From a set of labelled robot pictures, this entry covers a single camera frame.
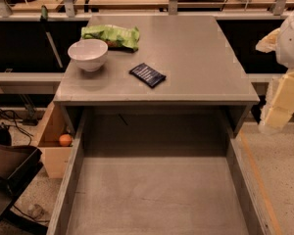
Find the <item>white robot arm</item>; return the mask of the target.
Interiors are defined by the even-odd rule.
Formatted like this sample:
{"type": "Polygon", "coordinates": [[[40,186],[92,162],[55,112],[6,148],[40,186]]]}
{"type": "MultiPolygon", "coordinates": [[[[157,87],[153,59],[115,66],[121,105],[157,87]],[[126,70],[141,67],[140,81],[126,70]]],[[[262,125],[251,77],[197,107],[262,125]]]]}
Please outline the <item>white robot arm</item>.
{"type": "Polygon", "coordinates": [[[264,53],[274,51],[276,61],[287,68],[286,74],[269,83],[261,111],[259,130],[264,134],[275,134],[294,115],[294,10],[279,28],[257,43],[256,49],[264,53]]]}

